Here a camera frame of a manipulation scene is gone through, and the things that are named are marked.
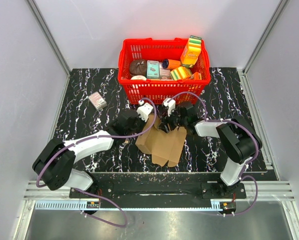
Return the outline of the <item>brown cardboard box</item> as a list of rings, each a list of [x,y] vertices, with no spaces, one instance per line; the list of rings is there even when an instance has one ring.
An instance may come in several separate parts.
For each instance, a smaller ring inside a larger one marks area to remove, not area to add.
[[[135,145],[142,153],[151,155],[153,164],[162,167],[165,165],[170,168],[175,167],[181,158],[187,130],[180,127],[166,133],[158,129],[161,122],[153,114],[149,115],[144,129],[147,129],[152,123],[154,125],[150,130],[137,137]]]

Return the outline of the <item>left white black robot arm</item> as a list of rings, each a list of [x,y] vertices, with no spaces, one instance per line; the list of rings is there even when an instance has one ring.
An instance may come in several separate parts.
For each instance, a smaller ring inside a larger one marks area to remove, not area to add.
[[[141,133],[151,110],[125,109],[120,111],[107,128],[79,139],[63,141],[51,139],[32,165],[37,174],[36,186],[55,191],[61,187],[80,189],[87,198],[98,192],[95,179],[86,171],[74,169],[78,161],[98,152],[108,151],[122,144],[126,138]]]

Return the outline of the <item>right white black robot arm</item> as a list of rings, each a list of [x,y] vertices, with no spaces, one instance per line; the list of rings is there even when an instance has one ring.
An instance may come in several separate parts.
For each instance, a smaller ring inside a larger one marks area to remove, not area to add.
[[[160,130],[169,133],[184,127],[190,135],[220,140],[227,154],[227,161],[216,183],[212,183],[210,187],[201,185],[202,196],[232,197],[249,162],[257,157],[263,146],[254,129],[239,115],[225,120],[200,119],[189,101],[176,105],[175,100],[166,98],[162,105],[164,112]]]

